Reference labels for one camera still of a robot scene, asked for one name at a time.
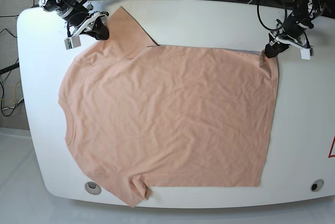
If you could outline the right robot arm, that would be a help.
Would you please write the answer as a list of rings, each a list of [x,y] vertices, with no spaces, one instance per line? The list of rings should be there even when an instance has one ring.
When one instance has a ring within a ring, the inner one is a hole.
[[[55,11],[66,21],[66,32],[68,38],[74,36],[76,32],[80,35],[89,35],[96,40],[107,40],[109,30],[103,23],[103,17],[107,17],[107,12],[94,12],[84,7],[87,0],[39,0],[39,6],[47,11]]]

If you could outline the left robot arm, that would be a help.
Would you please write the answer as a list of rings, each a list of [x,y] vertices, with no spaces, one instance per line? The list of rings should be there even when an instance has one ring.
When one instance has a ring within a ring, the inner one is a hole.
[[[284,20],[276,21],[276,28],[269,33],[269,42],[265,46],[264,53],[268,58],[274,58],[289,46],[300,50],[301,58],[309,60],[313,53],[306,34],[307,29],[313,29],[312,21],[319,17],[323,9],[320,0],[293,0],[293,11],[288,14],[284,10]]]

